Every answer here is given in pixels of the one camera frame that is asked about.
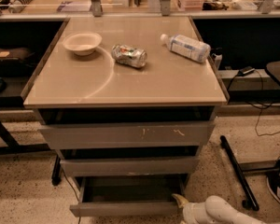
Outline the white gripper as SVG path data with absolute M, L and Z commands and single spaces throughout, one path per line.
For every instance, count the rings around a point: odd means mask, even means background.
M 172 194 L 179 208 L 183 208 L 183 218 L 187 224 L 207 224 L 204 203 L 189 203 L 182 195 Z

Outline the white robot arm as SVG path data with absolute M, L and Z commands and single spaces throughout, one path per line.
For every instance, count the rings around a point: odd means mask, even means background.
M 224 199 L 212 195 L 202 203 L 192 203 L 180 194 L 173 194 L 183 220 L 180 224 L 280 224 L 266 223 L 234 209 Z

